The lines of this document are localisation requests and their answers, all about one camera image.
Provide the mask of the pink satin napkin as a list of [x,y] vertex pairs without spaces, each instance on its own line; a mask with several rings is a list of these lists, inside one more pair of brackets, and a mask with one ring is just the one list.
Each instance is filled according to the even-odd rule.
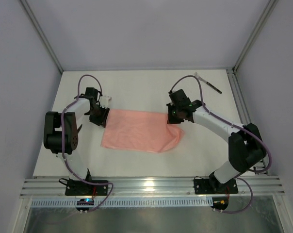
[[175,148],[184,131],[167,124],[167,115],[157,112],[112,109],[101,146],[114,150],[162,153]]

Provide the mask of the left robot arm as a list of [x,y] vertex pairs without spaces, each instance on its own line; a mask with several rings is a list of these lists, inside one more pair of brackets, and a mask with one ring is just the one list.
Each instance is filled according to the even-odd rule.
[[77,151],[79,132],[78,121],[88,117],[90,123],[105,127],[112,98],[101,91],[88,87],[79,94],[62,112],[49,111],[45,114],[43,145],[56,154],[69,172],[71,180],[91,183],[89,169],[84,165]]

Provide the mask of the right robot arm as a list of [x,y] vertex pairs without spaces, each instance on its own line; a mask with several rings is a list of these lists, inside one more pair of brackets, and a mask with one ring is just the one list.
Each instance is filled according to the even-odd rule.
[[182,89],[170,91],[171,102],[168,108],[168,124],[181,124],[189,121],[212,131],[228,144],[228,160],[207,179],[212,193],[220,194],[241,174],[249,171],[266,154],[258,127],[234,124],[208,112],[199,100],[190,101]]

